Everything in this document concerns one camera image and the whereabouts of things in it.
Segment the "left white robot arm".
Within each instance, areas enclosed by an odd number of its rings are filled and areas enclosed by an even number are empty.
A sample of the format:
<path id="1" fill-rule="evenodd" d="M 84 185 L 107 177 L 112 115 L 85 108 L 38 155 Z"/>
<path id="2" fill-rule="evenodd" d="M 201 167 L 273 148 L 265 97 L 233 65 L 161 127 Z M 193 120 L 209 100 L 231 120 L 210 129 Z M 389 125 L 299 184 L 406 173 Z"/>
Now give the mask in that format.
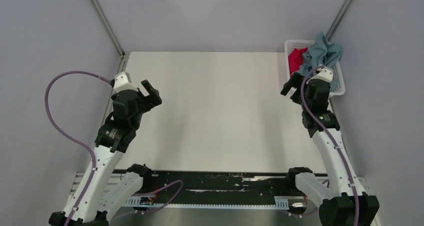
<path id="1" fill-rule="evenodd" d="M 147 96 L 127 80 L 114 80 L 113 111 L 98 131 L 94 161 L 89 163 L 71 202 L 50 216 L 51 226 L 108 226 L 132 193 L 152 189 L 153 180 L 146 175 L 151 170 L 134 164 L 135 171 L 126 173 L 123 183 L 104 194 L 111 174 L 136 136 L 142 115 L 162 103 L 159 91 L 148 80 L 141 84 Z"/>

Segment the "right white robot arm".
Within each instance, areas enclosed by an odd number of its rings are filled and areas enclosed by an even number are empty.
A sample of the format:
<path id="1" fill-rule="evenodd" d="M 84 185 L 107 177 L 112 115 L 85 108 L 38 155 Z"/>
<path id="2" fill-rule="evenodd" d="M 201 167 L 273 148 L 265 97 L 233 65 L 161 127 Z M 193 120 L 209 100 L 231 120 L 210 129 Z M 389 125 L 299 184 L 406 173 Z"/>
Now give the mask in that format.
<path id="1" fill-rule="evenodd" d="M 329 186 L 321 183 L 306 167 L 291 168 L 286 190 L 303 193 L 311 200 L 323 226 L 370 226 L 380 208 L 376 196 L 369 195 L 356 176 L 344 148 L 340 124 L 329 110 L 330 83 L 317 77 L 306 80 L 294 73 L 283 85 L 287 95 L 302 108 L 302 123 L 323 160 Z"/>

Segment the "teal blue t-shirt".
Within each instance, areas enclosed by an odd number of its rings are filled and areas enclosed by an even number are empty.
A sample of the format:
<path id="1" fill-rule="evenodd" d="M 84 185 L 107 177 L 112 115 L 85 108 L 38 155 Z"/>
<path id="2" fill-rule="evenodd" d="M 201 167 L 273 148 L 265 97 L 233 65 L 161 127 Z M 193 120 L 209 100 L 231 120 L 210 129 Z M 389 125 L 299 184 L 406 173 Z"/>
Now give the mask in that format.
<path id="1" fill-rule="evenodd" d="M 303 63 L 297 73 L 306 76 L 309 71 L 320 65 L 332 70 L 343 55 L 343 47 L 337 43 L 330 43 L 323 32 L 316 35 L 314 45 L 308 47 L 302 55 Z"/>

